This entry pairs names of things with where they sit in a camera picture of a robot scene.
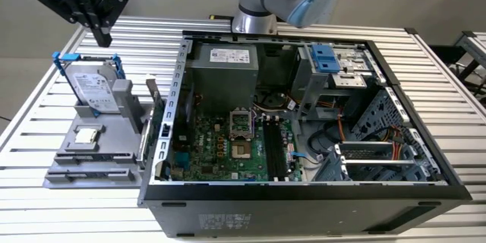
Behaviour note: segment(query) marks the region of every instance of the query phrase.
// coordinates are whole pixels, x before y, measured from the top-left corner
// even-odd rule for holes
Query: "barcode sticker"
[[[227,50],[215,48],[211,50],[209,62],[220,63],[249,63],[249,51],[248,50]]]
[[[289,109],[289,110],[293,110],[293,108],[295,108],[295,101],[293,100],[289,100],[289,102],[288,102],[288,104],[287,104],[287,108]]]

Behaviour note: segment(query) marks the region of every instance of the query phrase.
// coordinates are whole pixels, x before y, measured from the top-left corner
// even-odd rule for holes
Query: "open computer tower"
[[[471,199],[372,41],[183,34],[138,197],[168,237],[400,233]]]

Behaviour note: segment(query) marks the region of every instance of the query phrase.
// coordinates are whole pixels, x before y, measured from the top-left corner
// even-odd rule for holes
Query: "blue clip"
[[[112,59],[114,62],[116,74],[118,76],[118,79],[125,79],[125,75],[124,75],[124,71],[122,71],[122,67],[121,67],[121,59],[116,53],[113,54]]]
[[[316,63],[316,71],[323,73],[337,73],[340,65],[328,45],[311,45],[311,55]]]
[[[68,82],[68,85],[69,85],[73,93],[74,93],[78,104],[82,105],[81,99],[77,96],[77,93],[76,93],[73,85],[72,85],[72,83],[69,81],[69,78],[66,78],[66,76],[65,76],[65,70],[64,70],[64,67],[62,67],[62,64],[61,64],[61,61],[78,61],[81,59],[81,55],[78,53],[68,53],[68,54],[64,54],[64,56],[61,58],[58,58],[60,55],[61,55],[61,53],[58,51],[53,52],[53,54],[52,54],[53,65],[56,66],[60,75],[65,77],[65,80]]]
[[[56,66],[56,68],[58,70],[60,75],[65,76],[65,71],[64,71],[64,68],[62,68],[62,65],[61,65],[61,61],[58,60],[60,55],[61,55],[61,53],[58,51],[53,52],[52,62],[53,62],[53,65]]]
[[[81,55],[78,53],[66,53],[61,57],[61,61],[78,61],[81,60]]]
[[[304,154],[304,153],[297,153],[297,152],[291,152],[291,155],[292,155],[292,156],[301,157],[301,158],[304,158],[304,157],[305,157],[305,154]]]

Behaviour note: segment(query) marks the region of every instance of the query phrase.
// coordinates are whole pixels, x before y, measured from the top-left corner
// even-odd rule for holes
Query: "circuit board chip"
[[[249,159],[251,158],[249,142],[233,142],[231,144],[231,157],[233,159]]]
[[[201,166],[200,173],[203,174],[212,174],[212,166]]]

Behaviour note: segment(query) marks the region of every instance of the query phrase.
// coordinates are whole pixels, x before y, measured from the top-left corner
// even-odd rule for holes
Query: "blue plastic latch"
[[[60,59],[62,61],[78,61],[81,60],[81,55],[78,53],[66,53]]]
[[[328,45],[311,45],[311,55],[316,64],[316,71],[324,73],[337,73],[340,65],[333,56],[333,51]]]
[[[116,53],[112,56],[112,60],[114,62],[117,78],[125,79],[124,70],[122,70],[122,66],[121,66],[121,59]]]

